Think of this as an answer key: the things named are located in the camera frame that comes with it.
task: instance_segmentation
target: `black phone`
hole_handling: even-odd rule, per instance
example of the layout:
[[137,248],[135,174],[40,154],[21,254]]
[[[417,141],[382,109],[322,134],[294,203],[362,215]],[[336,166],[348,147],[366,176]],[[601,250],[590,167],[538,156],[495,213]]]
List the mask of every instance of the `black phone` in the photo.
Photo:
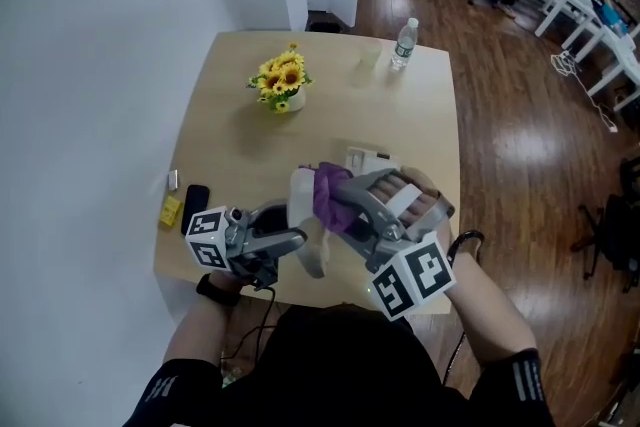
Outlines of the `black phone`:
[[182,225],[180,226],[180,231],[183,235],[187,234],[193,214],[206,210],[207,203],[209,203],[209,187],[189,185],[187,197],[184,200],[184,210],[182,211]]

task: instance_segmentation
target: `purple cloth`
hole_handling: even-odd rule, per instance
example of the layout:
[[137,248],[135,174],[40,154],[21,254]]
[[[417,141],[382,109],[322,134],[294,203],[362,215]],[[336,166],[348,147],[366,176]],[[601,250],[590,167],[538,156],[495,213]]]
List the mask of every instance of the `purple cloth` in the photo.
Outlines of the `purple cloth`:
[[317,168],[300,167],[308,167],[316,172],[313,183],[313,214],[333,233],[346,230],[359,214],[356,210],[331,199],[331,191],[341,181],[353,178],[351,172],[330,162],[320,162]]

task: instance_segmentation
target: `water bottle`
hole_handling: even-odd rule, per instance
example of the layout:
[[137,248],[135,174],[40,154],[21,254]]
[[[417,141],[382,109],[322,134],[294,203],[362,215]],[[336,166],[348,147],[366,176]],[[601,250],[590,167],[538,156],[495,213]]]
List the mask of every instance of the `water bottle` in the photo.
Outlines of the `water bottle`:
[[418,20],[409,18],[407,25],[400,31],[396,50],[391,56],[391,64],[394,68],[404,68],[409,62],[413,47],[418,41]]

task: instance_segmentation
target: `wooden table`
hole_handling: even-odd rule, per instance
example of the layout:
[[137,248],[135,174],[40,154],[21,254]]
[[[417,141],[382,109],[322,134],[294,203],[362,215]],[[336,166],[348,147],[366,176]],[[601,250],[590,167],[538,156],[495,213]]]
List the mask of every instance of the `wooden table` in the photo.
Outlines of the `wooden table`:
[[[315,83],[297,113],[276,115],[247,89],[258,65],[298,43]],[[331,161],[344,165],[349,146],[397,155],[423,170],[458,209],[460,157],[449,54],[417,46],[409,65],[393,72],[395,43],[321,33],[241,32],[219,34],[203,65],[185,114],[171,169],[178,169],[184,201],[192,183],[211,189],[209,208],[253,209],[286,198],[292,170]],[[374,69],[361,62],[381,48]],[[155,270],[197,282],[203,274],[180,233],[158,229]],[[452,219],[458,232],[458,216]],[[371,274],[364,259],[336,236],[330,238],[327,276],[313,279],[295,255],[280,260],[277,300],[325,307],[351,302],[373,308],[366,291]],[[268,298],[267,291],[243,293]],[[448,313],[443,295],[415,313]]]

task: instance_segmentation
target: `wooden floor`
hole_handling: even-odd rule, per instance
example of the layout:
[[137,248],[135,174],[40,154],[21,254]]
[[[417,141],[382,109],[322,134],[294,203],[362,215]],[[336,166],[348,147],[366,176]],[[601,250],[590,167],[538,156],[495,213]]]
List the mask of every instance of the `wooden floor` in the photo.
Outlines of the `wooden floor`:
[[[461,230],[485,233],[482,266],[536,333],[557,425],[577,427],[615,391],[611,381],[635,338],[640,301],[637,290],[621,293],[623,278],[606,261],[592,281],[582,280],[582,258],[568,250],[587,229],[576,207],[601,206],[620,191],[617,166],[636,138],[625,130],[608,133],[580,85],[550,66],[550,54],[559,53],[571,25],[554,24],[540,40],[531,33],[540,21],[535,7],[522,3],[514,23],[481,1],[359,0],[352,33],[394,40],[415,16],[419,44],[449,52],[460,133]],[[243,300],[229,348],[264,308],[264,302]],[[442,374],[461,333],[457,316],[413,324]],[[247,345],[245,363],[255,338]],[[242,360],[232,366],[242,367]],[[449,384],[469,394],[478,372],[465,346]]]

